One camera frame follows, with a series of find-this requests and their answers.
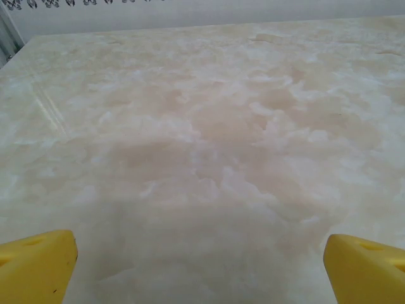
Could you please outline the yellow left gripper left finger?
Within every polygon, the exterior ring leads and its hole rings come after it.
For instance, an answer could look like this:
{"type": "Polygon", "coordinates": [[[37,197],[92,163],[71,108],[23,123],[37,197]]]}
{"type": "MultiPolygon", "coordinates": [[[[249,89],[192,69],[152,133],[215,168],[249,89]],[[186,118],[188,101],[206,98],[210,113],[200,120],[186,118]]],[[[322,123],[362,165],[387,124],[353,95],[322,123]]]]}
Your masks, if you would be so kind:
{"type": "Polygon", "coordinates": [[[70,230],[1,245],[1,303],[62,303],[78,258],[70,230]]]}

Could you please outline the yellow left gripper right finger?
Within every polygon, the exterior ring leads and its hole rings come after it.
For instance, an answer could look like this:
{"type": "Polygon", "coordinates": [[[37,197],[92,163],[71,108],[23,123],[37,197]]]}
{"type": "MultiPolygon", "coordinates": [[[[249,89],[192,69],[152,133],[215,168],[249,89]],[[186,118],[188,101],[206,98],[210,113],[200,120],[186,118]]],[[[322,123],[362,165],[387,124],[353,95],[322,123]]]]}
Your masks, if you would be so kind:
{"type": "Polygon", "coordinates": [[[325,270],[337,303],[404,303],[404,250],[345,234],[325,246],[325,270]]]}

